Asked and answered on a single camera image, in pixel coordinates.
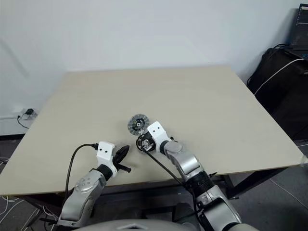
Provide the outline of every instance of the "beige table top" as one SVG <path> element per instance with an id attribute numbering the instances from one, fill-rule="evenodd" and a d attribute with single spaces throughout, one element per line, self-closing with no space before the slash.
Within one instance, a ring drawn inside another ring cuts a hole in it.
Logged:
<path id="1" fill-rule="evenodd" d="M 129 144 L 108 185 L 170 179 L 135 147 L 127 122 L 138 113 L 159 121 L 184 143 L 207 173 L 229 174 L 298 165 L 302 153 L 227 66 L 68 73 L 0 175 L 0 194 L 64 190 L 73 151 L 83 143 Z M 171 171 L 172 164 L 155 156 Z M 81 149 L 70 187 L 96 167 L 96 151 Z"/>

